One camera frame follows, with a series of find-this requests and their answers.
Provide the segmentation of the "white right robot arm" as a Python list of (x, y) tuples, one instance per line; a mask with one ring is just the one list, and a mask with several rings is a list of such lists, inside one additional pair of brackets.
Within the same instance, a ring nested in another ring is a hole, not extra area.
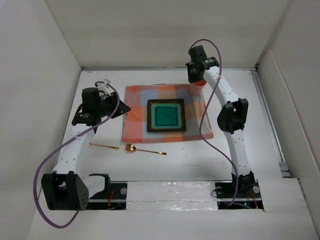
[(220, 102), (221, 110), (217, 117), (217, 124), (227, 139), (233, 163), (231, 191), (235, 196), (243, 197), (255, 184), (244, 142), (249, 102), (233, 91), (222, 75), (222, 61), (207, 57), (202, 45), (192, 46), (188, 54), (190, 61), (186, 66), (189, 83), (195, 84), (205, 80)]

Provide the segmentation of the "green square ceramic plate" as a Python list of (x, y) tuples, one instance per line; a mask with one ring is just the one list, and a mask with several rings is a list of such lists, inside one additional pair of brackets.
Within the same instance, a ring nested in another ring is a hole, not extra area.
[(146, 130), (148, 133), (183, 133), (187, 130), (183, 99), (149, 99)]

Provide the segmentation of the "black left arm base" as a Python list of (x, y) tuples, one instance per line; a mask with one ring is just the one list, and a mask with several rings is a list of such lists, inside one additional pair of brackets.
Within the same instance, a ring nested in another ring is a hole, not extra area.
[(111, 190), (96, 193), (90, 198), (86, 210), (126, 210), (128, 183), (112, 181)]

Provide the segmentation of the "orange grey checkered cloth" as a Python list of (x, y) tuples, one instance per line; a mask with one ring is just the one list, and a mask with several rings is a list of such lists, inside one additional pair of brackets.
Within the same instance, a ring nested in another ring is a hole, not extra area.
[(167, 143), (214, 136), (202, 92), (189, 84), (132, 85), (125, 88), (124, 143)]

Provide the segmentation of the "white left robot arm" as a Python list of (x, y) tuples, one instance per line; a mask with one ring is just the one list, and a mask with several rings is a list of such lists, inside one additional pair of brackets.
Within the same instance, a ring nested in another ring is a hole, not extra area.
[(80, 176), (98, 127), (131, 111), (115, 91), (108, 92), (109, 87), (98, 82), (82, 90), (82, 103), (71, 121), (71, 142), (63, 147), (52, 172), (41, 178), (45, 200), (52, 211), (84, 211), (90, 199), (107, 199), (114, 193), (107, 173), (91, 173), (86, 179)]

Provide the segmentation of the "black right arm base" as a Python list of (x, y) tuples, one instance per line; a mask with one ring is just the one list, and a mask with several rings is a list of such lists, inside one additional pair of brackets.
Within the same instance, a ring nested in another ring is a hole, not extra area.
[(214, 184), (211, 196), (217, 199), (219, 210), (239, 210), (264, 208), (260, 186), (251, 172), (246, 176), (231, 175), (230, 181), (218, 181)]

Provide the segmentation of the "gold spoon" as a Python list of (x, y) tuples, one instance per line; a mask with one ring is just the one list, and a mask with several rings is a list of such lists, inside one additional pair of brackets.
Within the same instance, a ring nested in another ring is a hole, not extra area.
[(129, 153), (135, 153), (135, 152), (146, 152), (146, 153), (153, 153), (153, 154), (158, 154), (158, 155), (167, 155), (166, 152), (163, 151), (152, 151), (152, 150), (145, 150), (145, 149), (139, 149), (136, 148), (134, 145), (132, 144), (127, 144), (125, 146), (125, 150)]

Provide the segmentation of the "coral plastic cup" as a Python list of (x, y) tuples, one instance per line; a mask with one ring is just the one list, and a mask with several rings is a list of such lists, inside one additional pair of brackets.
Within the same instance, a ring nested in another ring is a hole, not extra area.
[(192, 96), (197, 96), (202, 92), (202, 89), (205, 87), (206, 85), (206, 81), (204, 79), (194, 82), (194, 83), (190, 83), (189, 85), (189, 93)]

